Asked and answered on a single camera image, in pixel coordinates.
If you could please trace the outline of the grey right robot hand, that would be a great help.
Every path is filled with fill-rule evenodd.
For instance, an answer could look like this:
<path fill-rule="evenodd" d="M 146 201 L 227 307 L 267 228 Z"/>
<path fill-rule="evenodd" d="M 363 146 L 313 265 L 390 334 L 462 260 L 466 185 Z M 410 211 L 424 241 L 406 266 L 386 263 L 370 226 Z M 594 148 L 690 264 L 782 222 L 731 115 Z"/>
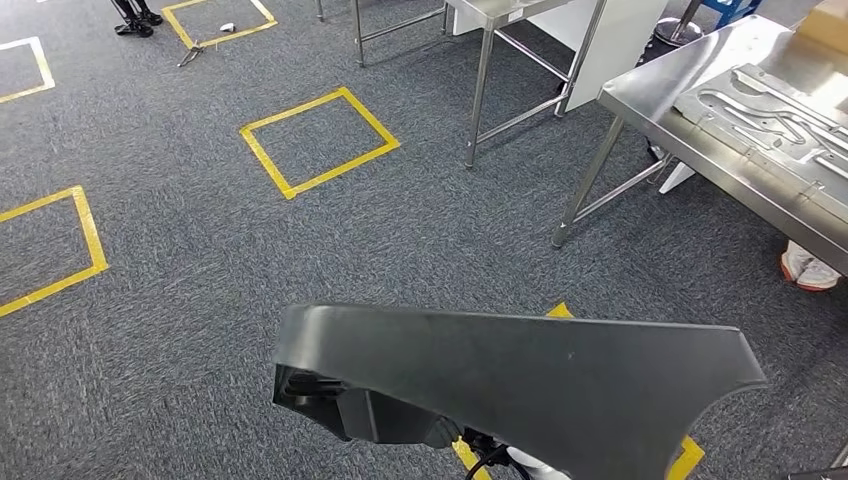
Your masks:
<path fill-rule="evenodd" d="M 460 439 L 463 431 L 462 425 L 447 417 L 440 416 L 426 434 L 424 444 L 434 449 L 448 448 Z"/>

